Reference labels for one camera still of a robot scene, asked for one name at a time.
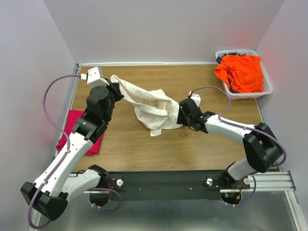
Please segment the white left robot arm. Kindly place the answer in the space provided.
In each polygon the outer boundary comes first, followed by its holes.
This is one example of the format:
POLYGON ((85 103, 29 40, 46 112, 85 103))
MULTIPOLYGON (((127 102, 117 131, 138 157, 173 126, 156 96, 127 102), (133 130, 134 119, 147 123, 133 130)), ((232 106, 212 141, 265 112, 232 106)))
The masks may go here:
POLYGON ((101 167, 90 167, 70 183, 66 180, 81 157, 102 137, 111 121, 115 103, 122 98, 119 84, 106 78, 91 88, 87 107, 72 132, 63 132, 67 142, 62 150, 34 182, 25 182, 20 189, 29 205, 28 219, 31 219, 32 210, 36 210, 48 221, 55 221, 74 196, 106 186, 106 173, 101 167))

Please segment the white t shirt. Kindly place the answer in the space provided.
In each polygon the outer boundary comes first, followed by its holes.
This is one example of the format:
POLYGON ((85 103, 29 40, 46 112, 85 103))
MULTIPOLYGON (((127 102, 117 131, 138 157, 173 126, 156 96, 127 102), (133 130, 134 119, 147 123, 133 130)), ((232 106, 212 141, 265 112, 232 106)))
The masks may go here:
POLYGON ((179 103, 166 96, 162 89, 147 91, 116 75, 112 83, 118 83, 124 99, 134 106, 137 119, 149 130, 152 137, 159 136, 163 129, 178 129, 179 103))

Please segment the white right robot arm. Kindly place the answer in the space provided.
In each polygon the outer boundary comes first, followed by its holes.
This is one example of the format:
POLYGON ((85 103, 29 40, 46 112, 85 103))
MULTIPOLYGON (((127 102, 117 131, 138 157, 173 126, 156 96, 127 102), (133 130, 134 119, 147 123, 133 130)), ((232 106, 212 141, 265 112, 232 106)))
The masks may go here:
POLYGON ((232 163, 213 181, 224 188, 233 188, 247 175, 267 172, 283 154, 267 124, 241 124, 213 112, 203 113, 192 97, 179 103, 177 124, 194 131, 220 135, 244 146, 246 157, 232 163))

